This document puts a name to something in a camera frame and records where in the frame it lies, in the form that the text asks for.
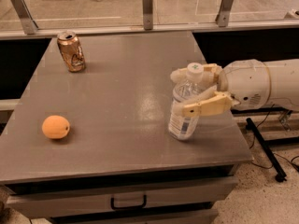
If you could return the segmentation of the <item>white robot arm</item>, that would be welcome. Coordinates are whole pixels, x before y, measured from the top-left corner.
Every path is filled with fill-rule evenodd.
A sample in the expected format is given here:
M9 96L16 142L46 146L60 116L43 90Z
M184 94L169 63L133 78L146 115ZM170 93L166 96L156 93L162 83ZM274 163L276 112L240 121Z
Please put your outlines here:
M205 90L173 104L172 112L181 117L213 116L227 110L259 109L278 105L299 110L299 60L260 62L235 61L225 67L215 63L191 63L170 75L180 84L192 81Z

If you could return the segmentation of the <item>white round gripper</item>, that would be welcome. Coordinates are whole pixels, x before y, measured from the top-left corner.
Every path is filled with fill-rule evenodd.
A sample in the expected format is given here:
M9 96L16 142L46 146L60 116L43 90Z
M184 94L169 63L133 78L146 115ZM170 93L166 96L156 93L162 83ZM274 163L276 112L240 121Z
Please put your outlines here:
M186 68L179 68L170 75L174 83L189 80L192 83L214 84L218 78L219 91L213 91L210 98L203 100L198 96L172 104L171 112L185 118L214 116L231 107L239 111L259 109L268 101L271 87L269 69L255 59L235 61L223 69L215 63L189 63Z

